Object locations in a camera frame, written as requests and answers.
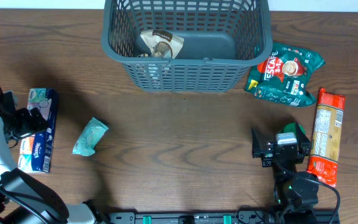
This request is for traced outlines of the blue Kleenex tissue multipack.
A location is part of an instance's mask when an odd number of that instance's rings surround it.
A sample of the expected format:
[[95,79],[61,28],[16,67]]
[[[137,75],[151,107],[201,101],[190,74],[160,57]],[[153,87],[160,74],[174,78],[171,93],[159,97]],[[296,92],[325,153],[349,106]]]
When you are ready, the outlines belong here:
[[26,173],[49,173],[57,120],[59,94],[53,88],[32,88],[27,109],[38,108],[48,128],[21,141],[18,168]]

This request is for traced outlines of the green Nescafe coffee bag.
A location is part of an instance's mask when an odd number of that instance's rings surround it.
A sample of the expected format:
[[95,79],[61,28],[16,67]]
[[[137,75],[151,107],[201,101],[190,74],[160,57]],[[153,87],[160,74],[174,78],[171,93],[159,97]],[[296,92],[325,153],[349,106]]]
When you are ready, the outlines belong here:
[[324,64],[315,51],[275,42],[268,58],[251,68],[244,89],[258,99],[293,107],[311,106],[316,98],[306,86]]

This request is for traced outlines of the small teal wipes packet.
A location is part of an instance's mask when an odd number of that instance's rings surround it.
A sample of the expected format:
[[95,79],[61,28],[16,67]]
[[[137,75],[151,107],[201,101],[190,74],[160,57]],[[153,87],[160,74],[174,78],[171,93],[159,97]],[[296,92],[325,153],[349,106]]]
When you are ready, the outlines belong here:
[[77,139],[72,154],[86,157],[93,155],[94,148],[108,129],[104,123],[92,117]]

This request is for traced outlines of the beige brown snack pouch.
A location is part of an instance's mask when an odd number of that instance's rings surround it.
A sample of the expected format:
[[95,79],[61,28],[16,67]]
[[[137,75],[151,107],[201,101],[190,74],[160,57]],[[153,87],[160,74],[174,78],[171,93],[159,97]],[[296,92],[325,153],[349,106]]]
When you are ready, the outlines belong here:
[[137,57],[157,57],[175,59],[184,46],[184,38],[165,30],[146,30],[140,38],[149,49],[141,50]]

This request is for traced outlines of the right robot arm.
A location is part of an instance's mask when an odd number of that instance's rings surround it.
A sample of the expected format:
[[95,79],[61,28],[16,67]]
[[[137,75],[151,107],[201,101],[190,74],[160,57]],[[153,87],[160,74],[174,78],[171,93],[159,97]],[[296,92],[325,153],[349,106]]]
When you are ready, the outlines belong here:
[[316,177],[296,170],[310,154],[311,141],[298,123],[293,131],[278,133],[273,141],[252,128],[252,157],[273,170],[276,205],[264,216],[264,223],[316,223],[313,207],[318,203]]

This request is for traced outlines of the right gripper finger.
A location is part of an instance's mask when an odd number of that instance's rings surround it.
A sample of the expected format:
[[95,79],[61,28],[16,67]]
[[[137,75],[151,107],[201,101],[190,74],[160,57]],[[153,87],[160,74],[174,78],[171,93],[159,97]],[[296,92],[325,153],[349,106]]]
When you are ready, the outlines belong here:
[[304,156],[308,156],[311,151],[311,141],[307,138],[306,134],[301,130],[300,125],[295,123],[296,138],[298,149]]
[[257,129],[252,128],[252,157],[263,157],[269,152],[269,140]]

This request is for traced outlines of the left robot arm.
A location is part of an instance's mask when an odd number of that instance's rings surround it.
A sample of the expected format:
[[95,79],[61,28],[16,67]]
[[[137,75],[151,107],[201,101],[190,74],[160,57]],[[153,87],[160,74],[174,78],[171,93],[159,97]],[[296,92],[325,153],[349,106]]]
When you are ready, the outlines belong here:
[[0,223],[109,223],[88,200],[67,205],[60,196],[20,170],[8,142],[35,137],[32,161],[48,169],[53,146],[58,94],[32,89],[27,108],[16,108],[13,92],[0,92]]

